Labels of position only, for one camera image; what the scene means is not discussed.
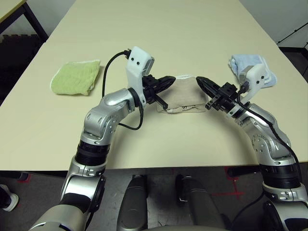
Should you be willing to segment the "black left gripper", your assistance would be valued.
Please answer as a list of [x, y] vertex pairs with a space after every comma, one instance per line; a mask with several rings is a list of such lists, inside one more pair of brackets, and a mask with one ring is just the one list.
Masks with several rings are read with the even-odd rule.
[[158, 93], [168, 89], [175, 80], [176, 78], [173, 76], [164, 76], [159, 79], [152, 75], [144, 76], [142, 78], [142, 85], [146, 103], [153, 104], [157, 102], [163, 109], [167, 109], [168, 104], [158, 96]]

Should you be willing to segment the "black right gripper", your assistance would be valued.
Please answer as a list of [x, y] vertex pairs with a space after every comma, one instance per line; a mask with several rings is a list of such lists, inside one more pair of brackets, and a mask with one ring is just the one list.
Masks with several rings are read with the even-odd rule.
[[235, 106], [235, 99], [238, 96], [235, 85], [226, 82], [220, 87], [206, 77], [196, 77], [196, 81], [201, 90], [210, 97], [209, 102], [205, 105], [206, 109], [214, 108], [217, 111], [228, 113]]

